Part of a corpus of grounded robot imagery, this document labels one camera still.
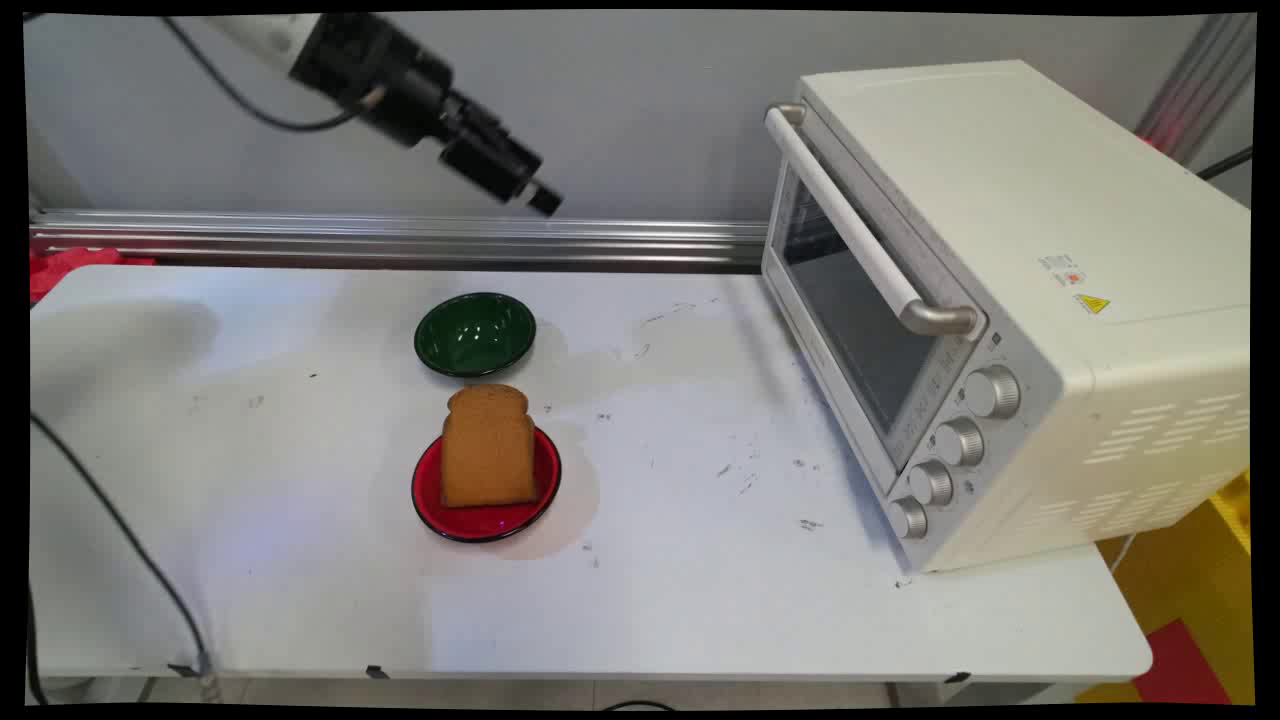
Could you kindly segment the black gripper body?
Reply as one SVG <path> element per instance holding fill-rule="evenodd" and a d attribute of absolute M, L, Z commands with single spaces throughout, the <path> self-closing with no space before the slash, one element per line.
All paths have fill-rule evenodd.
<path fill-rule="evenodd" d="M 448 63 L 374 13 L 320 14 L 291 78 L 406 147 L 492 123 L 488 109 L 453 87 Z"/>

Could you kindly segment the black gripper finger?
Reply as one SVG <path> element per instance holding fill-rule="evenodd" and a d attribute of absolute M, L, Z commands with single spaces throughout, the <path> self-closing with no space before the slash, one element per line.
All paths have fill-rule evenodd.
<path fill-rule="evenodd" d="M 541 158 L 484 105 L 462 99 L 462 174 L 475 184 L 530 184 Z"/>
<path fill-rule="evenodd" d="M 444 146 L 444 149 L 440 152 L 440 161 L 447 167 L 449 167 L 452 170 L 460 173 L 465 179 L 467 179 L 462 174 L 462 136 L 453 138 Z M 563 202 L 562 195 L 558 191 L 550 188 L 550 186 L 539 181 L 538 173 L 534 178 L 534 182 L 531 182 L 530 184 L 475 184 L 475 186 L 489 193 L 499 202 L 503 204 L 513 201 L 524 202 L 527 208 L 531 208 L 534 211 L 544 217 L 554 215 L 561 209 L 561 204 Z"/>

